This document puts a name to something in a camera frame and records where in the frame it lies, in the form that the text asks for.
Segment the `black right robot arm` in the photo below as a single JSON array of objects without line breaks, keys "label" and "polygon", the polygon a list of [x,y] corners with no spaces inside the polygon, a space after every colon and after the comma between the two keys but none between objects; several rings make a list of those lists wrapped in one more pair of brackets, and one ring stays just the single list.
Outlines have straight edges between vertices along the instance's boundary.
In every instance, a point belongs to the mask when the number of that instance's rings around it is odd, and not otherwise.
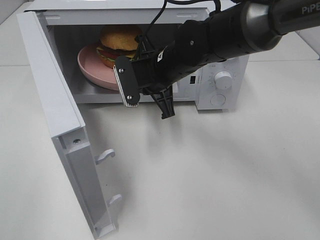
[{"label": "black right robot arm", "polygon": [[150,95],[161,117],[172,117],[173,83],[207,64],[271,50],[283,35],[319,24],[317,0],[238,0],[205,20],[185,21],[171,43],[151,53],[139,46],[132,63],[138,87],[124,98],[135,105],[140,94]]}]

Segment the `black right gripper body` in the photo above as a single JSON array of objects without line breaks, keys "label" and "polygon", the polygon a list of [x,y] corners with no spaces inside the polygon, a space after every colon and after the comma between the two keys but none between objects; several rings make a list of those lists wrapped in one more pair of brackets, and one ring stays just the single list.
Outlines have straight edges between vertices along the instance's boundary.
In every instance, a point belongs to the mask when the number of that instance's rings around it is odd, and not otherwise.
[{"label": "black right gripper body", "polygon": [[197,55],[174,43],[149,57],[131,62],[139,91],[144,95],[159,93],[198,69]]}]

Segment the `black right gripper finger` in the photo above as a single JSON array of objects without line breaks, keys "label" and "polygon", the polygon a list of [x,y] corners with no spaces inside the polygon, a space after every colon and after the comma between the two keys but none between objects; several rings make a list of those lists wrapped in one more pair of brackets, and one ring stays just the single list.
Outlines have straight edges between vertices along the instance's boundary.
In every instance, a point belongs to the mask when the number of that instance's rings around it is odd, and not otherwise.
[{"label": "black right gripper finger", "polygon": [[160,92],[151,94],[151,97],[160,108],[163,120],[175,116],[173,87],[171,85]]},{"label": "black right gripper finger", "polygon": [[155,57],[156,48],[148,36],[142,34],[135,37],[135,41],[138,43],[134,60],[151,60]]}]

